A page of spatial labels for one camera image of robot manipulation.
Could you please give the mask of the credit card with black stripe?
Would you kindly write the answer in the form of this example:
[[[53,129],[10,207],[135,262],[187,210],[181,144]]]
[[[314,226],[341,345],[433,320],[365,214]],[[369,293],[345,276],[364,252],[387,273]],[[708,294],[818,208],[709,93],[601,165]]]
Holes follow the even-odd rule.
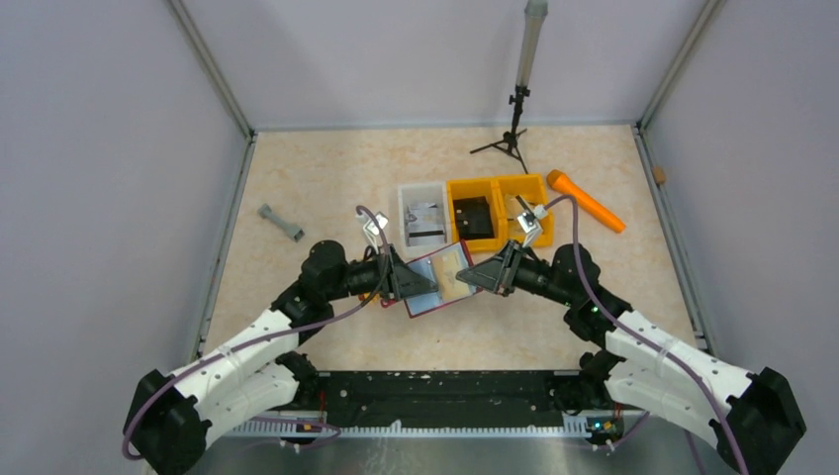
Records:
[[[408,246],[446,244],[447,232],[440,224],[409,223],[406,226]]]

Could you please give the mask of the red leather card holder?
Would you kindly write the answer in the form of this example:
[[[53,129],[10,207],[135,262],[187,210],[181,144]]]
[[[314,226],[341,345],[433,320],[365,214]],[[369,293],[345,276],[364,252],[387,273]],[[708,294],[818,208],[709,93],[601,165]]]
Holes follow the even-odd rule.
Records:
[[[481,290],[456,278],[460,270],[473,264],[464,241],[455,242],[418,257],[408,263],[409,269],[437,285],[437,290],[408,298],[405,308],[410,319],[430,314],[480,293]]]

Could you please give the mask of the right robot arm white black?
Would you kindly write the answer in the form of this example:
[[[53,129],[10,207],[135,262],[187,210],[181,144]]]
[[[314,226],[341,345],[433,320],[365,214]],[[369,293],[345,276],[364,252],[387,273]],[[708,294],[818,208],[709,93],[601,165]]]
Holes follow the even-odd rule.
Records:
[[[551,262],[511,240],[459,281],[507,296],[515,290],[566,306],[578,338],[599,347],[583,364],[583,400],[612,401],[665,420],[712,446],[740,474],[776,474],[806,433],[788,379],[726,363],[669,334],[599,282],[601,270],[580,244]]]

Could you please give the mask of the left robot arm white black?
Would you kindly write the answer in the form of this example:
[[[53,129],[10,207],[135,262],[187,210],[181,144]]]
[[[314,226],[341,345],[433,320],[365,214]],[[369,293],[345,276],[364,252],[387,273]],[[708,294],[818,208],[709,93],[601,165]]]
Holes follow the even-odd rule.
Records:
[[[299,277],[243,331],[196,361],[140,379],[123,428],[124,457],[158,474],[183,474],[248,420],[287,404],[307,408],[318,384],[302,372],[297,349],[343,320],[334,301],[359,295],[400,301],[437,289],[389,244],[352,261],[337,241],[314,244]]]

